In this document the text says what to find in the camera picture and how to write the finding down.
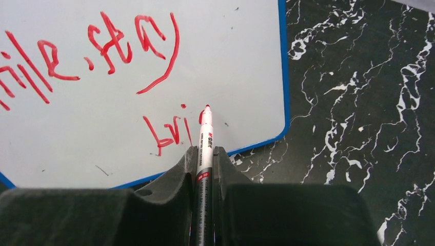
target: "marker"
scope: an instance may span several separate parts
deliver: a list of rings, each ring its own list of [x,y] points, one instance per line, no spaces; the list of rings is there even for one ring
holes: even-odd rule
[[[190,237],[191,246],[213,245],[213,121],[209,105],[201,112],[200,123],[195,200],[192,212],[192,236]]]

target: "dark stain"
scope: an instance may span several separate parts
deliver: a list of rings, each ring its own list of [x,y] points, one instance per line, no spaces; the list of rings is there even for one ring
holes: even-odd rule
[[[100,169],[104,174],[106,174],[106,176],[109,176],[109,174],[107,174],[102,168],[100,168],[99,166],[95,165],[98,169]]]

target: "red handwriting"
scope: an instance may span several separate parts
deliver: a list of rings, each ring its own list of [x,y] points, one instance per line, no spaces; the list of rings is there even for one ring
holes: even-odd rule
[[[120,41],[125,37],[124,33],[115,27],[114,23],[111,21],[111,19],[109,18],[109,16],[106,13],[104,13],[102,11],[102,12],[100,12],[100,15],[101,15],[101,18],[103,19],[103,22],[106,26],[107,32],[109,33],[111,39],[107,43],[100,45],[95,40],[95,34],[100,34],[101,30],[97,26],[94,26],[94,25],[88,26],[88,33],[87,33],[88,39],[91,42],[91,44],[99,51],[100,56],[102,56],[105,59],[107,65],[109,66],[108,74],[113,74],[113,73],[115,73],[116,70],[115,70],[115,66],[112,62],[112,59],[108,55],[109,49],[111,47],[114,47],[116,49],[116,51],[118,52],[121,60],[126,64],[129,64],[131,62],[131,60],[133,58],[133,51],[130,47],[129,42],[126,42],[126,51],[123,51],[122,45],[120,44]],[[172,72],[172,69],[174,67],[175,61],[176,61],[178,53],[179,53],[179,48],[180,48],[180,31],[179,31],[179,28],[178,28],[178,25],[177,25],[177,22],[175,20],[173,13],[170,13],[170,18],[171,18],[171,22],[172,22],[172,25],[174,28],[174,48],[173,48],[172,55],[169,59],[168,67],[166,68],[166,70],[162,76],[158,77],[153,82],[148,84],[144,89],[137,91],[137,94],[142,94],[142,93],[148,92],[153,87],[155,87],[156,85],[158,85],[162,81],[166,80]],[[141,43],[143,50],[145,52],[147,52],[148,50],[151,50],[156,57],[166,60],[166,56],[163,53],[159,52],[154,47],[154,45],[151,43],[151,41],[148,37],[148,34],[146,32],[146,29],[144,27],[144,25],[146,25],[146,24],[149,24],[152,26],[152,30],[154,32],[156,32],[156,34],[160,37],[160,39],[162,41],[166,41],[166,36],[163,34],[163,32],[157,26],[157,23],[154,21],[154,19],[151,16],[137,15],[134,18],[134,25],[135,25],[137,37],[139,39],[139,42]],[[44,76],[38,70],[38,68],[36,68],[35,64],[29,58],[29,56],[26,54],[26,52],[23,50],[21,45],[16,40],[15,36],[10,31],[5,31],[5,33],[9,39],[9,41],[11,41],[11,43],[14,45],[15,49],[18,51],[18,53],[21,55],[21,57],[26,61],[26,63],[30,66],[30,68],[33,70],[33,72],[38,76],[38,78],[42,81],[42,83],[45,85],[45,87],[48,89],[48,91],[53,92],[53,88],[51,87],[50,83],[44,78]],[[54,77],[57,79],[69,80],[69,81],[80,80],[79,76],[69,76],[69,75],[65,75],[65,74],[59,74],[56,71],[56,67],[59,65],[60,61],[59,61],[59,57],[58,57],[58,48],[54,43],[52,43],[48,40],[41,39],[36,44],[37,44],[37,47],[42,55],[42,58],[45,62],[45,65],[47,67],[47,72],[48,72],[47,74],[49,77]],[[0,51],[0,54],[2,55],[3,58],[5,58],[7,60],[9,60],[11,58],[9,53],[7,53],[5,51]],[[86,61],[86,63],[88,64],[88,69],[90,71],[93,71],[95,66],[94,66],[94,63],[92,62],[92,60],[87,56],[84,56],[83,58]],[[32,88],[35,90],[35,92],[41,97],[41,99],[45,103],[49,104],[50,102],[46,98],[46,96],[44,95],[43,90],[41,90],[37,86],[37,83],[31,79],[31,76],[30,76],[29,72],[26,70],[26,68],[20,64],[17,64],[17,67],[22,72],[23,76],[27,79],[27,81],[32,86]],[[18,82],[18,84],[21,87],[26,88],[24,83],[20,80],[20,78],[17,76],[16,72],[13,70],[12,66],[3,66],[0,68],[0,73],[5,72],[5,71],[9,72],[9,74],[15,79],[15,81]],[[11,98],[15,97],[14,93],[9,89],[9,87],[6,85],[6,83],[4,83],[1,80],[0,80],[0,87],[2,87],[3,90],[5,90],[6,94],[9,97],[11,97]],[[10,110],[10,108],[3,101],[0,101],[0,105],[6,110]]]
[[[107,52],[109,51],[110,47],[115,46],[118,54],[120,55],[121,60],[124,63],[130,63],[131,59],[133,58],[133,52],[131,51],[130,44],[127,42],[127,57],[123,53],[121,46],[120,46],[120,40],[124,38],[124,33],[113,25],[112,21],[109,19],[109,17],[103,12],[100,12],[101,17],[103,18],[104,24],[106,24],[107,31],[109,31],[110,37],[112,39],[108,41],[103,47],[101,47],[95,40],[94,33],[100,34],[100,30],[98,27],[94,25],[88,26],[88,38],[89,41],[96,47],[96,49],[100,52],[100,55],[104,57],[104,59],[107,62],[107,65],[109,65],[109,71],[108,74],[113,74],[115,72],[115,66],[113,65],[112,61],[110,60],[109,55]]]
[[[26,52],[22,49],[22,47],[19,45],[19,43],[17,42],[17,40],[15,39],[15,36],[9,32],[9,31],[5,31],[7,37],[9,38],[9,40],[11,41],[11,43],[15,46],[16,50],[18,51],[18,53],[20,53],[21,57],[27,62],[27,64],[30,66],[30,68],[32,68],[32,70],[37,74],[37,76],[41,79],[41,81],[44,83],[44,85],[47,87],[47,89],[52,92],[53,89],[51,88],[50,84],[47,82],[47,80],[42,76],[42,74],[40,73],[40,71],[36,68],[36,66],[34,65],[34,63],[30,60],[30,58],[27,56]],[[9,60],[11,58],[11,56],[2,51],[0,52],[3,56],[3,58]],[[54,72],[54,68],[57,66],[58,64],[58,60],[57,60],[57,49],[56,51],[54,51],[54,49],[52,49],[52,58],[53,58],[53,62],[50,61],[50,63],[47,63],[47,67],[50,70],[52,70]],[[23,65],[21,64],[17,64],[18,69],[22,72],[22,74],[24,75],[24,77],[27,79],[27,81],[30,83],[30,85],[32,86],[32,88],[35,90],[35,92],[41,97],[41,99],[49,104],[49,100],[45,97],[45,95],[42,93],[42,91],[38,88],[38,86],[35,84],[35,82],[32,80],[32,78],[30,77],[29,73],[27,72],[27,70],[24,68]],[[21,79],[18,77],[17,73],[15,73],[15,71],[13,70],[13,68],[11,66],[3,66],[0,67],[0,73],[3,72],[9,72],[9,74],[15,79],[15,81],[24,89],[26,89],[26,85],[21,81]],[[5,83],[3,83],[3,81],[0,80],[0,86],[5,90],[6,94],[11,97],[14,98],[15,95],[12,93],[11,90],[9,90],[9,88],[5,85]],[[0,101],[0,105],[7,111],[10,110],[10,108],[3,102]]]
[[[171,15],[172,24],[174,25],[174,30],[175,30],[175,46],[174,46],[174,52],[172,53],[171,59],[169,60],[168,68],[166,69],[166,72],[161,77],[159,77],[158,79],[154,80],[152,83],[150,83],[144,89],[136,92],[136,94],[145,93],[145,92],[151,90],[154,86],[158,85],[160,82],[162,82],[165,79],[167,79],[169,77],[171,71],[172,71],[172,68],[174,67],[175,60],[176,60],[176,58],[178,56],[178,50],[180,48],[180,32],[178,30],[178,25],[177,25],[177,23],[175,21],[174,14],[171,13],[170,15]]]
[[[30,58],[27,56],[27,54],[21,48],[19,43],[16,41],[14,35],[11,32],[9,32],[9,31],[5,31],[5,32],[6,32],[6,35],[8,35],[9,40],[11,40],[12,44],[15,46],[16,50],[24,58],[24,60],[27,62],[27,64],[29,64],[29,66],[32,68],[32,70],[38,75],[38,77],[44,83],[44,85],[47,87],[47,89],[50,92],[53,92],[53,89],[51,88],[50,84],[45,80],[45,78],[42,76],[40,71],[35,67],[35,64],[33,64],[33,62],[30,60]]]
[[[91,59],[84,57],[85,61],[88,63],[89,70],[94,70],[94,63],[92,63]]]
[[[172,143],[175,143],[176,145],[178,145],[180,143],[180,132],[179,132],[178,123],[177,123],[177,120],[181,119],[180,117],[178,117],[178,116],[173,117],[173,119],[172,119],[173,125],[171,125],[171,124],[164,124],[163,125],[165,128],[169,129],[169,132],[172,135],[172,138],[163,138],[163,139],[160,139],[157,136],[157,133],[155,132],[154,127],[152,126],[150,120],[146,116],[143,116],[143,119],[146,122],[149,130],[151,131],[152,136],[154,137],[154,139],[157,143],[157,148],[159,150],[158,156],[162,155],[162,148],[169,146]],[[187,118],[185,118],[185,117],[184,117],[184,125],[186,127],[186,132],[187,132],[187,136],[189,137],[190,145],[192,146],[192,137],[190,136],[189,124],[187,122]]]
[[[53,61],[50,61],[50,58],[48,58],[47,51],[45,50],[45,46],[48,46],[51,48],[51,58]],[[59,65],[59,60],[57,59],[57,47],[51,42],[45,41],[45,40],[39,40],[38,41],[38,48],[41,51],[42,57],[44,58],[45,64],[48,68],[48,76],[55,77],[62,80],[79,80],[80,78],[78,76],[63,76],[54,71],[57,65]]]
[[[157,27],[157,25],[155,24],[154,20],[151,17],[145,16],[145,15],[138,15],[138,16],[136,16],[136,18],[134,18],[134,25],[136,26],[137,37],[141,41],[142,48],[144,49],[144,51],[148,51],[148,49],[151,48],[151,50],[154,53],[154,55],[156,55],[157,57],[162,58],[163,60],[166,60],[166,57],[164,55],[162,55],[160,52],[156,51],[154,46],[151,44],[151,42],[150,42],[150,40],[148,38],[148,35],[147,35],[146,31],[145,31],[144,26],[140,26],[141,20],[144,20],[146,22],[151,23],[151,25],[154,28],[155,32],[160,36],[160,38],[163,41],[166,40],[166,37],[160,31],[160,29]]]

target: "whiteboard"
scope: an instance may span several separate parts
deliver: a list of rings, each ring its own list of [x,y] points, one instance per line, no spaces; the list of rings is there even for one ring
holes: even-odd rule
[[[206,104],[215,145],[230,154],[289,127],[284,0],[14,0],[0,9],[0,178],[10,188],[155,178],[197,145]]]

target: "black marble surface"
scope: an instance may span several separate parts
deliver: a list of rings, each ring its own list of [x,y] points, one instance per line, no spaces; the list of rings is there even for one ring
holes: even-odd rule
[[[232,156],[256,182],[345,184],[384,245],[435,245],[435,16],[288,0],[291,127]]]

